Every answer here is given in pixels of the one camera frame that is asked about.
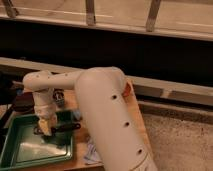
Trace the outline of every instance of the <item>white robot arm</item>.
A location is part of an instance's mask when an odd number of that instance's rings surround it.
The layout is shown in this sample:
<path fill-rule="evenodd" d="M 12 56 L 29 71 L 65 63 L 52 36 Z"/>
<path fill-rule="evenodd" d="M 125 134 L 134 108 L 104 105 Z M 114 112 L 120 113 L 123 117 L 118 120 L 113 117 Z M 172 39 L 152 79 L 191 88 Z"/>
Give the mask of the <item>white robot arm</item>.
<path fill-rule="evenodd" d="M 75 90 L 79 110 L 107 171 L 156 171 L 157 168 L 136 129 L 122 97 L 126 78 L 115 67 L 52 75 L 27 74 L 23 83 L 33 91 L 35 113 L 45 135 L 57 118 L 53 88 Z"/>

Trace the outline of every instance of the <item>tray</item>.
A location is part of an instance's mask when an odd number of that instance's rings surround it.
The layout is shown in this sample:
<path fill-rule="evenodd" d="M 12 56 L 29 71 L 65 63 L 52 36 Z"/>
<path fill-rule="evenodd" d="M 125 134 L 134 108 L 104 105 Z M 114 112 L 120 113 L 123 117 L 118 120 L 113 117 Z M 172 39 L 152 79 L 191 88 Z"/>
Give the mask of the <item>tray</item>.
<path fill-rule="evenodd" d="M 58 125 L 71 123 L 72 112 L 57 112 Z M 56 133 L 52 137 L 34 135 L 38 122 L 35 114 L 13 119 L 0 158 L 0 170 L 12 170 L 71 159 L 72 131 Z"/>

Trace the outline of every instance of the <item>wooden table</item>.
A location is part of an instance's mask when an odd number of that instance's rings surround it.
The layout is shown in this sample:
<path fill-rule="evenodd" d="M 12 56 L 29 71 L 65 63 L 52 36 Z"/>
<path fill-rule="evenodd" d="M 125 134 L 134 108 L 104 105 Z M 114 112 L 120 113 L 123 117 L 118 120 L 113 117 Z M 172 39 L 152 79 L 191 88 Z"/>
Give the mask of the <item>wooden table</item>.
<path fill-rule="evenodd" d="M 77 109 L 78 105 L 76 103 L 75 94 L 72 90 L 65 90 L 65 103 L 66 103 L 66 109 Z M 143 137 L 143 140 L 145 144 L 147 145 L 150 153 L 151 146 L 150 142 L 147 136 L 146 128 L 144 125 L 144 121 L 132 88 L 131 94 L 125 98 L 125 102 L 128 107 L 128 111 L 131 114 L 133 120 L 135 121 L 135 124 L 138 128 L 138 130 L 141 133 L 141 136 Z M 86 153 L 87 150 L 87 138 L 89 136 L 88 131 L 85 127 L 85 124 L 83 121 L 81 121 L 81 129 L 75 130 L 74 132 L 74 142 L 75 142 L 75 152 L 74 157 L 71 160 L 64 161 L 64 162 L 58 162 L 54 164 L 47 164 L 42 166 L 36 166 L 32 168 L 26 168 L 21 170 L 27 170 L 27 171 L 59 171 L 59 170 L 104 170 L 102 164 L 95 164 L 95 165 L 85 165 L 83 161 L 83 156 Z"/>

